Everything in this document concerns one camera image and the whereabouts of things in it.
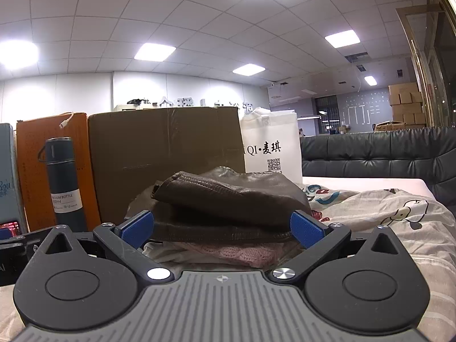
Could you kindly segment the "white printed paper bag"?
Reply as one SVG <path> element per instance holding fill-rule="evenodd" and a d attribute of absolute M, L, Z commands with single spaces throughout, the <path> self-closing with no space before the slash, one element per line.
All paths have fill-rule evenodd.
<path fill-rule="evenodd" d="M 302 183 L 302 153 L 294 110 L 261 107 L 240 120 L 247 172 L 278 172 Z"/>

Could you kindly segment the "dark blue vacuum bottle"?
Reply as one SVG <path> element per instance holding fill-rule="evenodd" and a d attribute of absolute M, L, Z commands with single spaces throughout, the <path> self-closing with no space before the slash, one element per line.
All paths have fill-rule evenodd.
<path fill-rule="evenodd" d="M 46 140 L 38 153 L 46 164 L 50 196 L 56 222 L 74 232 L 86 232 L 87 223 L 76 174 L 74 145 L 70 137 Z"/>

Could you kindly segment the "brown cardboard box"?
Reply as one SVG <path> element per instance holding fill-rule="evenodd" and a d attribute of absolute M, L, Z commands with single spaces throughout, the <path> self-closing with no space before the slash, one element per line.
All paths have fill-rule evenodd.
<path fill-rule="evenodd" d="M 119 223 L 146 188 L 179 171 L 245 170 L 238 110 L 173 107 L 89 117 L 90 160 L 102 221 Z"/>

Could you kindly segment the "brown leather jacket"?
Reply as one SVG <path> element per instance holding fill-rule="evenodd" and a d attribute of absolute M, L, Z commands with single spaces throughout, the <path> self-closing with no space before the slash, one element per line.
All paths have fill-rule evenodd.
<path fill-rule="evenodd" d="M 153 240 L 204 244 L 283 243 L 292 238 L 292 213 L 312 212 L 305 193 L 283 174 L 228 167 L 179 171 L 155 182 L 130 203 L 126 216 L 144 210 L 154 217 Z"/>

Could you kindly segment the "patterned bed sheet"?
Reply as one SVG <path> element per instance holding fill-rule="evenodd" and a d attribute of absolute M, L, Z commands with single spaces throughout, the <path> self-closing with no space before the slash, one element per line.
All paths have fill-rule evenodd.
<path fill-rule="evenodd" d="M 92 232 L 56 225 L 1 286 L 3 341 L 453 341 L 455 218 L 411 189 L 328 192 L 314 219 L 351 230 L 302 284 L 262 269 L 183 269 L 138 282 Z"/>

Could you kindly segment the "black leather sofa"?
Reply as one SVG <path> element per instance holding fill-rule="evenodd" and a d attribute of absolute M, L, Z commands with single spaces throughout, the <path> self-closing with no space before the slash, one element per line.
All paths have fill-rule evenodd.
<path fill-rule="evenodd" d="M 322 134 L 304 138 L 301 151 L 304 176 L 419 178 L 455 213 L 454 128 Z"/>

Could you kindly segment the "pink knit sweater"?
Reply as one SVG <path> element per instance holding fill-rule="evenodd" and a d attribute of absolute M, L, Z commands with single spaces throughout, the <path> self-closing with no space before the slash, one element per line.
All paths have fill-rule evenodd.
<path fill-rule="evenodd" d="M 295 240 L 246 245 L 149 242 L 143 254 L 178 272 L 183 269 L 270 269 L 302 251 Z"/>

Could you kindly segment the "stacked cardboard boxes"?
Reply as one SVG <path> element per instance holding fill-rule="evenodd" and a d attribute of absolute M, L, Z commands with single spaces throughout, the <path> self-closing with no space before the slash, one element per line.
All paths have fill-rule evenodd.
<path fill-rule="evenodd" d="M 423 97 L 416 83 L 389 85 L 393 119 L 374 127 L 375 132 L 419 129 L 427 126 Z"/>

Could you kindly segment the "blue-grey printed box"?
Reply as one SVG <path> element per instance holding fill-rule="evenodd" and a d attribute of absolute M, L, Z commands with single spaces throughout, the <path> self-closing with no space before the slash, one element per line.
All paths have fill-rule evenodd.
<path fill-rule="evenodd" d="M 8 239 L 27 232 L 19 177 L 15 160 L 15 139 L 11 124 L 1 124 L 1 224 L 17 221 L 20 232 L 1 229 L 1 239 Z"/>

